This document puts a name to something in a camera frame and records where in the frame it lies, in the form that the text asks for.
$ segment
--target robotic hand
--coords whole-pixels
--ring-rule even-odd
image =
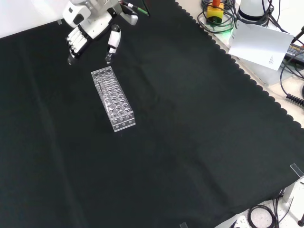
[[[121,30],[113,24],[113,19],[122,16],[128,23],[135,25],[137,14],[118,0],[70,0],[63,17],[74,28],[67,36],[69,45],[68,63],[71,65],[78,59],[94,39],[100,38],[111,29],[106,62],[116,53],[121,38]]]

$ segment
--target white wall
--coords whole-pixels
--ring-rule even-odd
[[[0,38],[62,18],[68,0],[0,0]]]

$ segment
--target black cloth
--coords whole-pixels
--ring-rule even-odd
[[[304,133],[173,0],[153,0],[112,68],[136,125],[114,133],[68,25],[0,40],[1,228],[213,228],[304,170]]]

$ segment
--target green cable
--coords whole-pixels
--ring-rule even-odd
[[[141,13],[144,13],[147,16],[149,15],[148,12],[144,11],[143,9],[141,9],[139,7],[137,8],[137,10],[140,11]]]

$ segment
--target paper sheet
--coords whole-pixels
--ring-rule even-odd
[[[278,70],[293,36],[258,25],[237,23],[229,54]]]

